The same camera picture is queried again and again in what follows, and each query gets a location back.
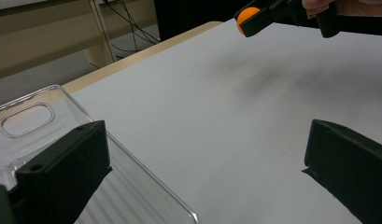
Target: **table surface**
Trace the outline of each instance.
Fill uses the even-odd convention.
[[[360,223],[301,171],[312,119],[382,144],[382,36],[230,20],[113,72],[72,95],[202,223]]]

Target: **white table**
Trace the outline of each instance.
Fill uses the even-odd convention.
[[[202,223],[360,223],[301,171],[312,119],[382,144],[382,36],[234,21],[73,93]]]

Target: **wooden edge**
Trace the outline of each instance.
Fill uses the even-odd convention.
[[[90,86],[91,84],[105,78],[113,75],[114,73],[129,67],[135,63],[138,63],[144,59],[147,59],[148,57],[155,55],[165,49],[169,49],[183,41],[186,41],[188,39],[191,39],[192,37],[195,37],[211,28],[214,28],[218,25],[222,24],[221,21],[210,21],[207,22],[201,26],[198,26],[194,29],[191,29],[181,35],[174,36],[170,39],[167,39],[157,45],[154,45],[150,48],[144,49],[140,52],[137,52],[125,59],[122,59],[118,62],[115,62],[113,64],[110,64],[106,67],[103,67],[97,71],[94,71],[92,73],[89,73],[88,75],[84,77],[77,78],[73,81],[70,81],[63,85],[63,88],[68,91],[69,93],[74,93],[76,91],[79,91],[87,86]]]

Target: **orange ping pong ball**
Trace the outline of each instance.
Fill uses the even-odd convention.
[[[237,29],[240,31],[240,33],[243,35],[244,32],[240,27],[240,24],[243,21],[246,21],[248,18],[252,17],[253,15],[257,14],[260,9],[257,7],[248,7],[244,9],[242,12],[240,12],[239,16],[237,17]]]

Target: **transparent plastic bin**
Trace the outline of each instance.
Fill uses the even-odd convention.
[[[0,106],[0,184],[16,186],[14,172],[79,125],[93,121],[60,86],[49,86]],[[196,224],[196,214],[124,146],[107,133],[111,172],[76,223]]]

